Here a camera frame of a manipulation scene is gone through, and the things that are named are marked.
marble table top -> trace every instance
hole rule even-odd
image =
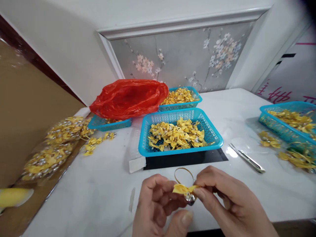
[[[259,198],[272,222],[316,217],[316,175],[294,168],[277,158],[277,150],[261,147],[258,132],[259,108],[270,104],[244,90],[231,89],[201,94],[198,108],[205,111],[224,139],[222,147],[229,161],[211,163],[243,181]],[[156,173],[174,179],[176,167],[139,170],[129,173],[128,161],[140,157],[138,142],[142,118],[117,131],[112,141],[104,141],[91,156],[80,153],[61,178],[23,237],[34,236],[131,236],[132,221],[142,181]],[[97,137],[105,132],[97,132]],[[255,172],[228,146],[242,148],[265,170]],[[186,166],[196,175],[209,164]],[[130,196],[135,188],[132,211]],[[196,203],[190,231],[219,228],[215,219]]]

blue plastic basket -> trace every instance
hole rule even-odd
[[[291,143],[292,146],[296,146],[301,149],[306,148],[316,154],[316,141],[314,141],[307,133],[292,128],[290,125],[268,113],[268,111],[282,112],[285,109],[291,112],[306,114],[311,110],[315,111],[316,105],[307,102],[293,101],[262,106],[260,108],[261,115],[259,117],[259,122],[268,127],[274,133],[278,134],[284,141]],[[309,115],[311,116],[311,119],[316,122],[316,112]]]
[[[104,124],[105,123],[105,118],[101,118],[97,115],[95,115],[90,123],[88,124],[89,129],[97,129],[102,132],[105,131],[110,131],[114,129],[120,129],[120,128],[125,128],[125,127],[130,127],[132,125],[132,119],[127,119],[121,122],[116,122],[116,123],[109,123],[109,124]]]
[[[158,112],[162,111],[170,111],[170,110],[179,110],[179,109],[188,109],[188,108],[195,108],[198,103],[202,102],[202,97],[200,94],[196,91],[194,87],[186,87],[188,90],[193,91],[193,96],[198,97],[198,101],[194,102],[188,102],[188,103],[181,103],[181,104],[171,104],[171,105],[160,105]],[[176,91],[178,87],[170,88],[169,91]]]
[[[152,124],[157,124],[161,122],[167,122],[172,124],[177,124],[177,121],[183,118],[184,120],[191,119],[192,122],[196,122],[197,120],[200,124],[197,126],[199,130],[204,129],[205,136],[204,140],[207,143],[215,142],[212,145],[204,146],[204,147],[195,147],[190,149],[183,150],[171,150],[171,151],[160,151],[157,148],[152,149],[149,146],[148,136],[150,126]],[[157,145],[163,143],[163,139],[158,141]],[[198,108],[193,109],[182,109],[182,110],[174,110],[167,112],[157,112],[148,114],[144,117],[141,136],[139,140],[138,150],[139,153],[145,157],[150,156],[162,156],[162,155],[173,155],[173,154],[181,154],[181,153],[189,153],[189,152],[197,152],[197,151],[206,151],[206,150],[215,150],[221,148],[223,145],[223,138],[216,130],[214,125],[211,123],[210,119],[204,113],[203,110]]]

silver bell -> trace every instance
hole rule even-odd
[[[193,204],[195,203],[195,200],[196,200],[195,196],[193,194],[191,194],[191,193],[186,193],[184,195],[184,198],[187,201],[187,204],[189,206],[193,206]]]

small yellow bow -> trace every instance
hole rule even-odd
[[[193,186],[187,188],[186,186],[184,186],[182,184],[175,184],[172,192],[178,193],[178,194],[192,193],[194,191],[194,189],[199,188],[199,187],[200,186],[198,186],[198,185],[193,185]]]

white molding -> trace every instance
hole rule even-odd
[[[98,33],[108,40],[178,31],[184,29],[193,29],[199,27],[208,27],[215,25],[224,25],[237,22],[257,20],[263,13],[268,11],[269,7],[259,7],[243,9],[232,12],[213,13],[207,15],[196,15],[177,19],[167,19],[160,21],[144,22],[124,26],[115,26],[98,30]]]
[[[261,75],[255,86],[251,89],[252,93],[255,93],[258,88],[261,86],[261,84],[264,82],[266,77],[269,75],[269,73],[273,70],[275,65],[280,61],[282,55],[293,45],[295,44],[302,34],[308,29],[308,27],[311,25],[311,20],[309,16],[305,16],[299,24],[295,27],[293,33],[290,35],[290,37],[287,39],[287,41],[283,44],[281,49],[277,52],[274,59],[271,61],[267,69],[264,71],[264,73]]]
[[[113,67],[114,67],[114,70],[115,70],[116,74],[118,75],[118,78],[119,78],[119,79],[125,79],[124,74],[123,74],[123,71],[122,71],[122,69],[121,69],[121,67],[120,67],[120,65],[119,65],[119,61],[118,61],[118,59],[117,59],[117,57],[116,57],[116,55],[115,55],[115,53],[114,53],[114,49],[113,49],[113,47],[112,47],[110,41],[108,41],[108,40],[107,40],[103,35],[101,35],[100,33],[99,33],[98,35],[99,35],[99,37],[101,38],[101,41],[102,41],[102,43],[103,43],[103,45],[104,45],[104,47],[105,47],[105,50],[106,50],[106,52],[107,52],[108,55],[109,55],[109,58],[110,58],[110,60],[111,60],[111,62],[112,62],[112,65],[113,65]]]

